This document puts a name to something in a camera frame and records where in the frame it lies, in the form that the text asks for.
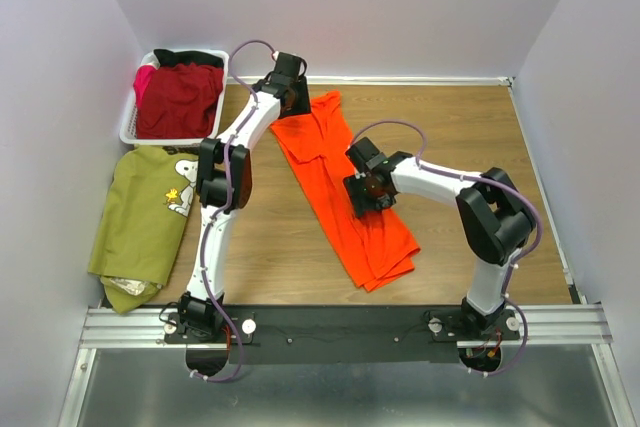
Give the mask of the orange t shirt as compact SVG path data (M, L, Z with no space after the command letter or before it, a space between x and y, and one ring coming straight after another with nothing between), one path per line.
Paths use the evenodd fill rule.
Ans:
M345 155L353 133L339 92L312 99L309 114L278 120L271 131L355 286L371 292L415 269L420 247L394 211L355 216L343 184L354 174Z

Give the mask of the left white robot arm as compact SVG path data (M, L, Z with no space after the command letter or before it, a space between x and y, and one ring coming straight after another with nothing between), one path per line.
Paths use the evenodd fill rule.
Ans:
M224 269L232 228L252 192L251 152L277 120L311 112L307 62L274 52L274 68L250 86L235 120L199 146L196 193L201 230L193 272L177 307L177 332L200 343L218 340L233 321L223 310Z

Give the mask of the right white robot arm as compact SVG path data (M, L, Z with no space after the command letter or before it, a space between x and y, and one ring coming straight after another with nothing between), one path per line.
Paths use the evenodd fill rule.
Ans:
M417 195L457 209L475 255L471 286L458 308L429 312L435 338L476 340L507 330L507 286L539 221L533 206L501 169L484 173L433 165L407 152L385 155L367 137L346 157L355 173L343 180L355 216L394 206L399 194Z

